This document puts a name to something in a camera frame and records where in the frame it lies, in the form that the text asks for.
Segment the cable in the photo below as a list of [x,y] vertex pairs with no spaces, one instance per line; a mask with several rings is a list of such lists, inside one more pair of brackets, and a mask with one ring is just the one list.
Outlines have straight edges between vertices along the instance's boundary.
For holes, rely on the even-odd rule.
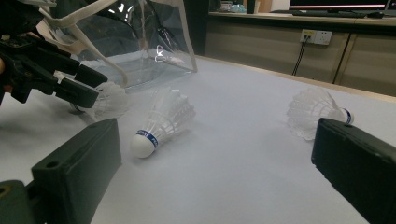
[[298,69],[298,67],[300,66],[300,61],[301,61],[301,59],[303,58],[305,45],[306,45],[306,43],[308,42],[308,40],[309,40],[310,38],[311,38],[311,36],[309,36],[309,35],[305,35],[305,36],[304,36],[304,41],[303,41],[303,43],[301,44],[300,55],[298,56],[297,63],[296,63],[296,65],[294,66],[293,72],[291,73],[293,76],[295,76],[295,75],[297,74],[297,69]]

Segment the shuttlecock cork base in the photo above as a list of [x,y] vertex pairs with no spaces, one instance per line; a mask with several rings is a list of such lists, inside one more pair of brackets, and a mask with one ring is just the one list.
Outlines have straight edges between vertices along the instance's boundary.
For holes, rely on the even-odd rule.
[[131,139],[131,151],[138,158],[148,157],[158,145],[184,131],[194,116],[194,106],[179,90],[156,91],[142,129]]
[[355,115],[345,108],[340,108],[341,112],[343,113],[343,121],[345,124],[352,124],[355,120]]
[[131,149],[134,150],[134,155],[138,158],[148,157],[157,146],[158,141],[154,135],[144,130],[137,131],[137,134],[131,140]]

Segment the robotic arm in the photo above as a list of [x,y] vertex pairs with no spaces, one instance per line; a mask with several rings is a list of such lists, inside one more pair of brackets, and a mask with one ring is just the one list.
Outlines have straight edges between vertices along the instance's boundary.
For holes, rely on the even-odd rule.
[[[43,19],[34,5],[53,6],[54,3],[50,0],[21,1],[0,1],[0,58],[5,64],[5,71],[0,75],[0,104],[5,92],[25,103],[31,89],[37,89],[47,95],[55,93],[74,105],[92,107],[98,95],[93,88],[106,82],[107,77],[70,59],[70,53],[27,34]],[[58,79],[53,75],[55,71],[75,78]]]

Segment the white table surface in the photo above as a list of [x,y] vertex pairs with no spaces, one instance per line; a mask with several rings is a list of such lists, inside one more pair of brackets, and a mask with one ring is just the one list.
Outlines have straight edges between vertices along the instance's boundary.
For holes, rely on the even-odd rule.
[[[288,103],[311,84],[202,58],[197,63],[196,74],[162,76],[129,91],[131,109],[118,119],[122,166],[92,223],[367,223],[311,163],[313,142],[287,126]],[[129,139],[159,86],[189,96],[197,115],[188,131],[149,158],[134,158]],[[396,146],[394,98],[336,89],[330,94],[354,112],[355,126]],[[56,97],[34,91],[23,105],[6,95],[0,180],[28,184],[30,168],[89,123]]]

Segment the shuttlecock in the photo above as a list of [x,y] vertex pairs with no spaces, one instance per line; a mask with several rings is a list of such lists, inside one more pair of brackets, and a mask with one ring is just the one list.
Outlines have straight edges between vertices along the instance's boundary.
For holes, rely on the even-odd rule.
[[307,89],[293,97],[287,113],[288,124],[298,136],[315,139],[320,118],[336,119],[351,124],[354,116],[347,109],[338,107],[330,94],[322,88]]
[[161,143],[184,131],[195,116],[194,106],[179,90],[156,91],[143,128],[131,140],[131,150],[138,158],[146,158]]
[[87,113],[94,121],[116,119],[129,109],[129,96],[121,86],[114,82],[104,82],[95,89],[99,95],[92,108],[72,106],[78,111]]

